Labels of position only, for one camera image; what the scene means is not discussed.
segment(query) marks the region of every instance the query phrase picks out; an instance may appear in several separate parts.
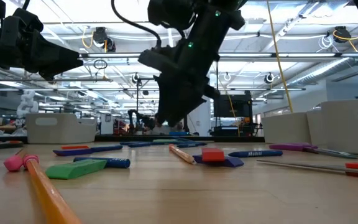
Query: green block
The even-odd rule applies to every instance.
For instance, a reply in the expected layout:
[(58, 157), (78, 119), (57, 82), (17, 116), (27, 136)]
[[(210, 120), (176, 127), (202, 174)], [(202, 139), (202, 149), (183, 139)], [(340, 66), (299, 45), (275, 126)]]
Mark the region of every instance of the green block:
[(104, 169), (106, 163), (105, 160), (85, 159), (69, 164), (51, 166), (45, 173), (51, 179), (74, 179)]
[(165, 143), (170, 143), (170, 142), (178, 142), (178, 140), (176, 139), (154, 139), (153, 142), (165, 142)]

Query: white robot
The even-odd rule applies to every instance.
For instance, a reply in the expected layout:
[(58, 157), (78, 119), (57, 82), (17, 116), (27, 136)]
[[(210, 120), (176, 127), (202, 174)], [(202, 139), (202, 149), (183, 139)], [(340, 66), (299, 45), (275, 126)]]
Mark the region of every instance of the white robot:
[(25, 115), (28, 113), (38, 113), (38, 102), (34, 101), (35, 91), (25, 90), (21, 96), (21, 103), (17, 107), (17, 119), (15, 125), (22, 128), (25, 125)]

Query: table surface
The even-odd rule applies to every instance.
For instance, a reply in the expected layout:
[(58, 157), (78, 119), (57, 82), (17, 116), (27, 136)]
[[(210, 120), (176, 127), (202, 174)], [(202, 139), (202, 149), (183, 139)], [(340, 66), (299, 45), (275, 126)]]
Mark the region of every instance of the table surface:
[[(115, 144), (101, 142), (96, 145)], [(56, 145), (25, 146), (46, 169), (71, 162)], [(211, 143), (232, 151), (265, 144)], [(45, 223), (23, 170), (8, 173), (2, 162), (18, 149), (0, 149), (0, 223)], [(201, 148), (184, 149), (200, 154)], [(129, 158), (130, 169), (105, 169), (73, 180), (52, 180), (84, 223), (358, 223), (358, 178), (334, 172), (257, 163), (257, 159), (343, 165), (353, 160), (284, 151), (281, 157), (244, 158), (238, 168), (182, 162), (168, 146), (100, 152), (94, 157)]]

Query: white storage bin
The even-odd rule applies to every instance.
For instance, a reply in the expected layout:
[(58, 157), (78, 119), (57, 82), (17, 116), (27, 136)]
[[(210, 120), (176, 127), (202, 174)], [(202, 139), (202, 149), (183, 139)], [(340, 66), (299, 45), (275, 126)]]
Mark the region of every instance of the white storage bin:
[(26, 115), (30, 144), (76, 144), (93, 142), (96, 119), (77, 119), (71, 113), (31, 113)]
[(326, 147), (327, 141), (321, 110), (308, 111), (306, 115), (308, 117), (310, 140), (312, 145)]
[(310, 143), (306, 113), (262, 118), (266, 143)]
[(358, 154), (358, 100), (321, 104), (327, 148)]

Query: wooden table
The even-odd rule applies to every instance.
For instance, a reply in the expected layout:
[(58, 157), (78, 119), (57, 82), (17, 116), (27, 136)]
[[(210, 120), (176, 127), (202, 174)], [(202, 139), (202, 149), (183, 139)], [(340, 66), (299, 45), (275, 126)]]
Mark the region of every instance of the wooden table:
[[(113, 144), (108, 142), (97, 145)], [(218, 143), (226, 153), (266, 149), (264, 144)], [(28, 145), (46, 169), (71, 162), (58, 146)], [(7, 173), (2, 162), (18, 149), (0, 150), (0, 223), (45, 223), (26, 172)], [(199, 148), (185, 149), (199, 154)], [(358, 178), (244, 159), (236, 169), (192, 166), (153, 146), (98, 157), (130, 158), (130, 169), (105, 169), (73, 180), (52, 180), (84, 223), (358, 223)], [(347, 159), (285, 151), (275, 161), (344, 164)]]

